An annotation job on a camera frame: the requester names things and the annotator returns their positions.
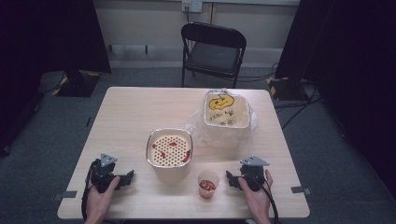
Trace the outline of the black folding chair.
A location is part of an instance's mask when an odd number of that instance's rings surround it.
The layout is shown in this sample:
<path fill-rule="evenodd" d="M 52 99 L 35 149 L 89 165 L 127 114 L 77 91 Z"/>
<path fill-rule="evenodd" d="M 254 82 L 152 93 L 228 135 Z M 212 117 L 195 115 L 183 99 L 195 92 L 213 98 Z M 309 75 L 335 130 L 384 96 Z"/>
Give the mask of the black folding chair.
<path fill-rule="evenodd" d="M 239 31 L 204 22 L 190 22 L 182 26 L 183 41 L 181 86 L 185 74 L 191 71 L 213 77 L 229 78 L 236 86 L 243 62 L 247 40 Z"/>

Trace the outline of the red scraps in cup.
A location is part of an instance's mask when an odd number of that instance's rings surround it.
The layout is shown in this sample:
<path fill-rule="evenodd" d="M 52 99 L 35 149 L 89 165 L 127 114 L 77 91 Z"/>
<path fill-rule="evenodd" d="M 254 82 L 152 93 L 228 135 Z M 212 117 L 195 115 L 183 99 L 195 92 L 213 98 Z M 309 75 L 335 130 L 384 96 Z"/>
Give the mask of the red scraps in cup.
<path fill-rule="evenodd" d="M 200 186 L 201 189 L 203 189 L 205 191 L 213 191 L 213 190 L 215 190 L 217 188 L 215 183 L 210 181 L 210 180 L 202 180 L 199 183 L 199 186 Z"/>

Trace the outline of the black stand base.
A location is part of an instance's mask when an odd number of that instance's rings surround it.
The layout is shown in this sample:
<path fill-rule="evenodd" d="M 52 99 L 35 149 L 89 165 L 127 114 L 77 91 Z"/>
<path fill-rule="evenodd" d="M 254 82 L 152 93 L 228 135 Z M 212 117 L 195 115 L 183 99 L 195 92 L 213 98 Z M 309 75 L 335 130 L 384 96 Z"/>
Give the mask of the black stand base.
<path fill-rule="evenodd" d="M 301 82 L 294 82 L 288 77 L 266 79 L 269 92 L 278 101 L 306 101 L 308 96 Z"/>
<path fill-rule="evenodd" d="M 53 95 L 89 98 L 100 77 L 97 73 L 66 70 L 65 78 L 61 80 L 61 85 L 55 89 Z"/>

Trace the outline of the clear plastic cup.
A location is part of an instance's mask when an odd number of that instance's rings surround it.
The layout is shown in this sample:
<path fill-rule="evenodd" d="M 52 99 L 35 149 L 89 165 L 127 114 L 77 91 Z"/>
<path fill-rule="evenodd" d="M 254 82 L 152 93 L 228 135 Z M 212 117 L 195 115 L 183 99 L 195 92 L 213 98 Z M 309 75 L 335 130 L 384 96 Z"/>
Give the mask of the clear plastic cup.
<path fill-rule="evenodd" d="M 197 184 L 199 195 L 204 199 L 210 199 L 219 187 L 219 177 L 214 172 L 203 171 L 198 175 Z"/>

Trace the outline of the person's right hand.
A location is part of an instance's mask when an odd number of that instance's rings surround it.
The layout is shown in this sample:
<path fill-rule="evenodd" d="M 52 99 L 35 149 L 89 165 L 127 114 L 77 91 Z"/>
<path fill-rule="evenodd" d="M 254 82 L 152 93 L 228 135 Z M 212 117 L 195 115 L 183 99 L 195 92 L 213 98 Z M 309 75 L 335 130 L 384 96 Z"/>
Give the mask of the person's right hand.
<path fill-rule="evenodd" d="M 269 217 L 270 199 L 263 189 L 252 191 L 244 178 L 239 177 L 239 183 L 245 193 L 247 207 L 253 217 Z"/>

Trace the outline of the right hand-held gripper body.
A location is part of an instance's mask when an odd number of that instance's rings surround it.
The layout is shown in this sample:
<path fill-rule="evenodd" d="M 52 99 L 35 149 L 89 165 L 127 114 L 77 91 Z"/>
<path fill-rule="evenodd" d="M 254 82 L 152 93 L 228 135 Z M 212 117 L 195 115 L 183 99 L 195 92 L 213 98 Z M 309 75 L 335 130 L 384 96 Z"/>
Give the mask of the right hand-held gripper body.
<path fill-rule="evenodd" d="M 240 168 L 241 176 L 247 182 L 248 187 L 252 191 L 259 191 L 263 189 L 263 185 L 267 183 L 264 177 L 264 166 L 268 165 L 268 162 L 255 156 L 251 155 L 240 161 L 242 167 Z"/>

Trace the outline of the grey tape strip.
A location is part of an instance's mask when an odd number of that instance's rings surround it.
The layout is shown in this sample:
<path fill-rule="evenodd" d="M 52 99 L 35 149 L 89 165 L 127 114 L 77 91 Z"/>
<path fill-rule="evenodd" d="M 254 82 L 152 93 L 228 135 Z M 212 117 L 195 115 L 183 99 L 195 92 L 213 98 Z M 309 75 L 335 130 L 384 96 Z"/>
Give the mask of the grey tape strip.
<path fill-rule="evenodd" d="M 290 189 L 293 194 L 295 194 L 295 193 L 303 193 L 304 195 L 312 194 L 311 188 L 304 188 L 302 186 L 299 186 L 299 187 L 291 187 Z"/>
<path fill-rule="evenodd" d="M 52 197 L 53 201 L 61 201 L 64 198 L 75 198 L 77 195 L 77 191 L 76 190 L 71 190 L 71 191 L 63 191 L 63 192 L 59 192 L 59 193 L 55 193 Z"/>

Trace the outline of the white wall socket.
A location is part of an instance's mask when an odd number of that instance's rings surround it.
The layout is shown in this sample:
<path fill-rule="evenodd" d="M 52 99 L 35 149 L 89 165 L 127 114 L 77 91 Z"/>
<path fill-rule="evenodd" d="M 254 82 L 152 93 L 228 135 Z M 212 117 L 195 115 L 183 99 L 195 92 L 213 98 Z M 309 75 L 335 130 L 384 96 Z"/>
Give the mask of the white wall socket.
<path fill-rule="evenodd" d="M 181 10 L 183 12 L 201 13 L 203 11 L 203 3 L 201 1 L 183 0 L 181 2 Z"/>

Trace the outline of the metal basin with perforated strainer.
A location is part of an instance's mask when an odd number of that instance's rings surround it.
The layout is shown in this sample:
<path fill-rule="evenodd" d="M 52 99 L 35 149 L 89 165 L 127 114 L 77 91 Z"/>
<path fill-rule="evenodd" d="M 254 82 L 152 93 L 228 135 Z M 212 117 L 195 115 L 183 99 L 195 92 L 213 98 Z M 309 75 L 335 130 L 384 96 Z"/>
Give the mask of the metal basin with perforated strainer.
<path fill-rule="evenodd" d="M 168 144 L 176 142 L 177 146 L 172 147 Z M 163 128 L 155 130 L 148 138 L 146 158 L 149 164 L 156 168 L 178 168 L 187 165 L 191 157 L 184 162 L 186 152 L 191 150 L 192 157 L 192 138 L 188 131 L 175 128 Z M 160 151 L 166 153 L 166 158 L 161 158 Z"/>

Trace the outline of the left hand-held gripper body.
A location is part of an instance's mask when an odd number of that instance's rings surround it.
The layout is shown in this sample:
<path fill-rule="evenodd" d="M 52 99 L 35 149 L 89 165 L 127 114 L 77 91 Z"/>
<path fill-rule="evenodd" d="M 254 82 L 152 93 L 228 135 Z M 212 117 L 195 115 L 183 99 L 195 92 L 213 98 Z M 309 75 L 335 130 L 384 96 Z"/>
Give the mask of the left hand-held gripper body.
<path fill-rule="evenodd" d="M 89 178 L 100 193 L 105 192 L 114 179 L 115 176 L 112 172 L 114 171 L 116 161 L 116 158 L 102 153 L 100 158 L 92 163 Z"/>

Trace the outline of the black curtain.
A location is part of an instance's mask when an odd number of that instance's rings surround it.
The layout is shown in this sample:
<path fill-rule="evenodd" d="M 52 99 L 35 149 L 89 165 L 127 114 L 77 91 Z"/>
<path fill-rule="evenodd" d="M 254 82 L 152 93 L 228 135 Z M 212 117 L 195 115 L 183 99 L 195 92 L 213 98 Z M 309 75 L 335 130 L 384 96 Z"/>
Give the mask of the black curtain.
<path fill-rule="evenodd" d="M 276 75 L 318 83 L 396 199 L 396 0 L 300 0 Z"/>
<path fill-rule="evenodd" d="M 0 0 L 0 157 L 52 71 L 111 71 L 93 0 Z"/>

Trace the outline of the person's left hand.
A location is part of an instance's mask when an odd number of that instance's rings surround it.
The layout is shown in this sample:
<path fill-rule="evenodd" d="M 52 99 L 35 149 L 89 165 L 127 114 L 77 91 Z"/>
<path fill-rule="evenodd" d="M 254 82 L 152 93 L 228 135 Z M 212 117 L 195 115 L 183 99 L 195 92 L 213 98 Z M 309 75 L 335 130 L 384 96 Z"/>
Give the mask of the person's left hand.
<path fill-rule="evenodd" d="M 105 218 L 109 210 L 113 192 L 119 184 L 120 178 L 116 176 L 110 183 L 108 189 L 104 193 L 100 193 L 94 185 L 90 185 L 89 194 L 86 205 L 86 213 L 88 217 Z"/>

